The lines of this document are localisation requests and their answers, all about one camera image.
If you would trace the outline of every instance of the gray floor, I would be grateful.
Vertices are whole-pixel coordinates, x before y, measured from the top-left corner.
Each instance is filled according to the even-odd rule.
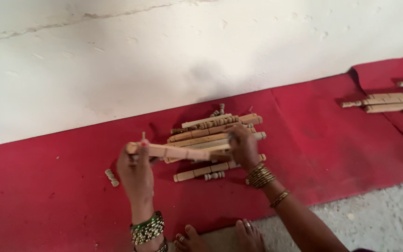
[[[350,249],[403,252],[403,184],[311,207]],[[253,221],[265,235],[268,252],[297,252],[278,217]],[[234,228],[203,235],[214,252],[237,252]]]

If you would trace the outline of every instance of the red carpet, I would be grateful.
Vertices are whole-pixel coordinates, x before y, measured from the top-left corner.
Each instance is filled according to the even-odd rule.
[[[355,70],[362,88],[369,90],[381,88],[371,85],[382,80],[382,88],[394,87],[384,71],[398,68],[403,59]],[[403,77],[403,70],[393,77]],[[306,204],[399,184],[403,117],[337,104],[364,96],[351,74],[341,74],[2,144],[0,251],[92,251],[95,244],[98,251],[130,248],[129,202],[122,187],[111,186],[105,169],[115,170],[121,147],[139,140],[142,131],[151,142],[165,143],[172,127],[208,117],[220,102],[228,113],[244,115],[253,106],[264,118],[256,125],[267,134],[259,142],[260,152]],[[244,184],[241,169],[214,181],[173,182],[174,174],[203,166],[177,162],[154,167],[154,205],[163,212],[170,240],[187,223],[206,232],[238,218],[274,214],[264,195]]]

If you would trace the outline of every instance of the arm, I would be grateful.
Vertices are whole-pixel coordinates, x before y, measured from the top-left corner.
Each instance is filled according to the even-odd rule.
[[[121,150],[117,161],[117,172],[130,200],[132,224],[137,225],[149,220],[153,213],[153,173],[152,164],[158,159],[149,161],[149,141],[142,140],[138,155],[129,155],[125,148]],[[154,252],[160,248],[164,240],[163,234],[137,245],[138,252]]]
[[[259,164],[256,138],[243,127],[232,127],[226,132],[234,135],[230,142],[234,159],[250,174]],[[261,190],[273,203],[286,188],[275,179]],[[302,252],[348,252],[326,224],[292,194],[274,209]]]

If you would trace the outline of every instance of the wall crack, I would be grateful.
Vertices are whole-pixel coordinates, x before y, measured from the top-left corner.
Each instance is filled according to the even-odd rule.
[[[119,14],[105,14],[105,15],[98,15],[98,14],[90,14],[90,13],[85,13],[83,16],[81,16],[79,19],[73,20],[73,21],[64,21],[61,23],[57,24],[49,24],[49,25],[43,25],[43,26],[34,26],[34,27],[28,27],[20,31],[2,31],[0,32],[0,39],[9,39],[12,37],[18,37],[21,35],[24,35],[26,33],[31,33],[31,32],[38,32],[43,29],[50,29],[50,28],[58,28],[58,27],[64,27],[64,26],[71,26],[75,24],[79,24],[81,22],[85,22],[88,20],[93,20],[93,19],[106,19],[106,18],[115,18],[119,16],[128,16],[140,12],[146,12],[152,9],[157,9],[157,8],[163,8],[163,7],[169,7],[172,5],[180,4],[186,2],[185,0],[181,0],[176,3],[169,3],[169,4],[162,4],[162,5],[156,5],[156,6],[150,6],[145,9],[138,9],[138,10],[129,10],[126,12],[122,12]]]

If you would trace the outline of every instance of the bracelet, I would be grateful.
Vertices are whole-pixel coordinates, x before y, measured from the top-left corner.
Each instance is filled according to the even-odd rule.
[[[169,250],[169,246],[167,245],[167,239],[166,239],[166,237],[164,237],[164,240],[161,243],[160,248],[155,252],[167,252],[168,250]]]
[[[164,231],[164,220],[160,211],[156,211],[152,217],[141,224],[130,225],[132,242],[135,245],[143,244],[156,238]]]
[[[246,178],[256,189],[260,189],[268,182],[274,180],[274,175],[264,166],[263,163],[258,164],[255,169]]]
[[[279,195],[279,197],[270,205],[270,208],[275,208],[279,203],[281,203],[281,201],[283,201],[283,199],[285,199],[285,197],[287,197],[290,194],[289,190],[285,190],[283,191],[283,193],[281,193]]]

